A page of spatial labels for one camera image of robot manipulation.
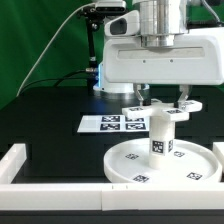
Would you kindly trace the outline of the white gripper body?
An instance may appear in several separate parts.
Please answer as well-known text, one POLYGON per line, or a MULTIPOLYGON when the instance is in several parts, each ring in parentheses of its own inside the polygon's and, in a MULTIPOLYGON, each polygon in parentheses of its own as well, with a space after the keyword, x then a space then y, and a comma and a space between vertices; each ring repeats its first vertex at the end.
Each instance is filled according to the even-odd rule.
POLYGON ((103 75, 112 83, 220 85, 224 83, 224 27, 192 29, 170 47, 141 46, 139 37, 104 45, 103 75))

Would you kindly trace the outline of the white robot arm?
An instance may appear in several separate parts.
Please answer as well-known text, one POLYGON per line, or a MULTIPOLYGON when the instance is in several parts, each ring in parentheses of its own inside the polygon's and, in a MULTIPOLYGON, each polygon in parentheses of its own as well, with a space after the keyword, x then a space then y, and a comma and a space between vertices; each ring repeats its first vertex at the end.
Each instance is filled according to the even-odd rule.
POLYGON ((224 83, 224 27, 187 27, 187 7, 205 0, 92 0, 105 17, 103 60, 94 92, 136 96, 148 104, 151 84, 178 85, 184 109, 193 85, 224 83))

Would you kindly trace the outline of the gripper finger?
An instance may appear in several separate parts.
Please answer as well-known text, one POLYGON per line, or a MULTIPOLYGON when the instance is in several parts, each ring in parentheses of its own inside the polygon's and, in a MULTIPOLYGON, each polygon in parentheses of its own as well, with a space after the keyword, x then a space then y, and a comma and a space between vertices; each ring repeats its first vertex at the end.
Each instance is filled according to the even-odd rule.
POLYGON ((145 106, 149 97, 149 85, 148 84, 134 84, 134 93, 140 102, 141 106, 145 106))
POLYGON ((179 91, 181 93, 179 99, 174 103, 175 108, 184 109, 185 108, 185 102, 187 101, 191 91, 192 86, 191 85, 180 85, 179 91))

